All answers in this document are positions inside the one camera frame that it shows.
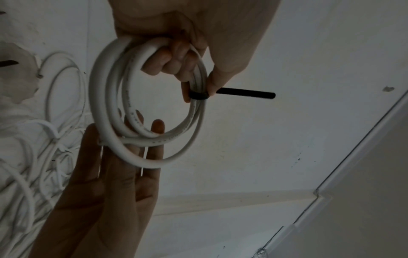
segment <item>wall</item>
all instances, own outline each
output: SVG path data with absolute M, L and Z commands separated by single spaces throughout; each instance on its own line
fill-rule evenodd
M 330 204 L 270 257 L 408 257 L 408 115 L 329 194 Z

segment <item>coiled cable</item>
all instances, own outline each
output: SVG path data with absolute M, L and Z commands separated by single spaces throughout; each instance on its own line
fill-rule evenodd
M 136 107 L 130 101 L 130 88 L 137 85 L 138 73 L 141 73 L 143 64 L 159 48 L 168 46 L 169 43 L 168 38 L 155 38 L 130 47 L 131 37 L 118 38 L 98 56 L 91 72 L 89 103 L 101 144 L 107 145 L 117 156 L 138 167 L 159 168 L 181 157 L 193 144 L 203 123 L 206 100 L 192 99 L 187 117 L 172 130 L 157 134 L 143 126 L 136 114 Z M 204 93 L 206 80 L 207 71 L 200 59 L 193 71 L 193 78 L 189 81 L 190 89 Z M 125 114 L 136 132 L 129 129 L 120 118 L 117 96 L 121 82 Z M 189 130 L 196 121 L 197 126 L 188 143 L 179 152 L 163 160 L 144 159 L 125 146 L 152 147 L 169 143 Z

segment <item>dark spot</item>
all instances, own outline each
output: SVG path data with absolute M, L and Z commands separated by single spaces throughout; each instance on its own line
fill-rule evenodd
M 384 92 L 390 92 L 390 91 L 395 90 L 395 88 L 394 88 L 394 87 L 385 86 L 382 90 L 383 90 Z

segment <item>hand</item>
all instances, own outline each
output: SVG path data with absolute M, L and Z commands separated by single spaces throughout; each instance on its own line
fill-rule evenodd
M 130 34 L 141 40 L 167 36 L 173 40 L 146 61 L 143 71 L 174 74 L 189 102 L 188 81 L 198 56 L 210 49 L 214 69 L 207 91 L 213 96 L 234 75 L 243 71 L 280 0 L 109 0 L 118 36 Z
M 164 133 L 164 123 L 154 121 L 152 131 Z M 144 169 L 141 176 L 140 168 L 106 147 L 101 158 L 98 139 L 95 125 L 88 126 L 69 184 L 41 229 L 30 258 L 134 257 L 156 205 L 160 169 Z M 129 149 L 143 157 L 144 149 Z M 163 146 L 148 149 L 147 159 L 162 158 Z

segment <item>white wall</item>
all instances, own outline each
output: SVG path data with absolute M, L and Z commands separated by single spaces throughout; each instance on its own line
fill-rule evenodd
M 270 257 L 408 257 L 408 116 L 337 184 L 330 204 Z

